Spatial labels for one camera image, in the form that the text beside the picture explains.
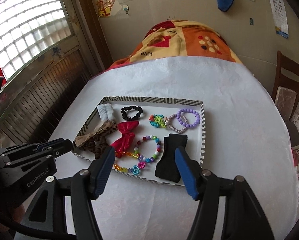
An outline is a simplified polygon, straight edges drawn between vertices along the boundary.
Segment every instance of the blue gripper pad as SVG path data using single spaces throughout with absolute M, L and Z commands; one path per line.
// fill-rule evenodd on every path
M 199 176 L 199 172 L 201 170 L 199 164 L 189 158 L 183 147 L 178 147 L 175 150 L 175 162 L 180 176 L 185 184 L 187 194 L 194 200 L 197 200 L 199 195 L 197 190 L 197 176 Z
M 104 192 L 107 180 L 115 161 L 115 149 L 111 147 L 109 153 L 105 156 L 104 155 L 105 154 L 102 155 L 102 157 L 104 157 L 104 159 L 102 160 L 103 165 L 96 176 L 96 188 L 94 190 L 94 195 L 96 196 L 96 198 L 98 198 Z

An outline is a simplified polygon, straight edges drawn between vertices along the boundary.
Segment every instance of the black scrunchie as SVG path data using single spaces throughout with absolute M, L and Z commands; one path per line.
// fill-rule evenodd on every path
M 126 111 L 130 111 L 132 109 L 137 110 L 138 113 L 134 117 L 128 117 Z M 143 112 L 143 109 L 140 106 L 129 106 L 129 107 L 123 107 L 121 109 L 122 117 L 126 121 L 135 121 L 135 120 L 138 120 L 140 118 L 142 112 Z

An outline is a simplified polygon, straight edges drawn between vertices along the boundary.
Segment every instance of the hair bow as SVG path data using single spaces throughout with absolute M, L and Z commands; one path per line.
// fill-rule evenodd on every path
M 117 128 L 122 133 L 122 137 L 111 144 L 117 152 L 126 151 L 134 140 L 135 134 L 132 130 L 137 127 L 139 121 L 121 122 Z
M 82 147 L 90 138 L 95 135 L 107 135 L 117 130 L 116 124 L 113 121 L 105 121 L 101 125 L 97 126 L 91 133 L 77 136 L 74 139 L 74 143 L 77 147 Z

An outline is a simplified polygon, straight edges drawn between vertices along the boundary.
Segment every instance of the beaded bracelet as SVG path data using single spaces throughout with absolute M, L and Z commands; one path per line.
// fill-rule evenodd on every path
M 154 154 L 151 158 L 145 158 L 143 155 L 140 155 L 138 158 L 139 161 L 142 159 L 144 162 L 147 162 L 147 163 L 153 162 L 153 161 L 155 161 L 155 159 L 157 158 L 157 156 L 159 156 L 159 154 L 161 152 L 161 141 L 159 140 L 159 138 L 157 138 L 156 136 L 153 136 L 153 135 L 147 135 L 146 137 L 144 136 L 141 140 L 139 140 L 136 143 L 135 148 L 134 148 L 134 154 L 139 154 L 138 148 L 141 145 L 141 143 L 145 142 L 145 141 L 149 141 L 149 140 L 154 140 L 157 143 L 156 151 L 154 152 Z
M 178 130 L 178 129 L 176 129 L 174 126 L 171 125 L 171 120 L 172 120 L 173 118 L 175 118 L 175 117 L 177 117 L 177 114 L 172 114 L 172 115 L 167 119 L 167 120 L 168 120 L 168 127 L 169 127 L 171 130 L 173 130 L 174 132 L 177 132 L 177 133 L 183 133 L 183 132 L 185 132 L 185 131 L 187 130 L 187 127 L 186 127 L 186 126 L 184 126 L 182 129 Z M 183 123 L 188 124 L 188 121 L 187 121 L 187 119 L 186 119 L 185 116 L 180 115 L 179 117 L 182 118 L 182 119 L 184 120 L 184 122 L 182 122 L 181 124 L 183 124 Z
M 183 113 L 192 113 L 192 114 L 194 114 L 195 117 L 196 117 L 196 121 L 193 124 L 184 123 L 182 121 L 181 117 L 180 117 Z M 178 110 L 178 112 L 176 114 L 176 118 L 177 118 L 177 120 L 179 121 L 179 123 L 181 125 L 183 125 L 184 127 L 187 127 L 187 128 L 194 128 L 201 122 L 201 116 L 199 115 L 198 112 L 196 112 L 193 109 L 180 109 L 180 110 Z
M 115 152 L 115 156 L 117 158 L 121 158 L 125 155 L 129 156 L 129 157 L 132 157 L 132 158 L 135 158 L 135 159 L 138 159 L 138 160 L 140 160 L 140 157 L 142 157 L 142 158 L 141 158 L 140 162 L 137 165 L 134 165 L 132 168 L 121 167 L 117 163 L 114 163 L 113 167 L 118 171 L 130 172 L 130 173 L 133 173 L 134 175 L 139 175 L 141 169 L 144 169 L 145 166 L 146 166 L 146 162 L 142 161 L 143 158 L 145 158 L 145 157 L 143 155 L 133 154 L 133 153 L 130 153 L 130 152 Z
M 162 114 L 152 114 L 149 116 L 149 122 L 153 127 L 156 128 L 166 128 L 167 127 L 167 117 Z
M 138 113 L 134 117 L 128 117 L 126 111 L 130 111 L 132 109 L 137 110 Z M 122 117 L 126 121 L 136 121 L 136 120 L 138 120 L 140 118 L 140 116 L 141 116 L 142 113 L 143 113 L 143 109 L 140 106 L 129 106 L 129 107 L 123 107 L 121 109 Z

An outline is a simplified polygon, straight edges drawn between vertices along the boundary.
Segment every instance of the window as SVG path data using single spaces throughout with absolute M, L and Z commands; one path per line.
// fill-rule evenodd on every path
M 70 35 L 60 0 L 1 0 L 0 67 L 5 78 Z

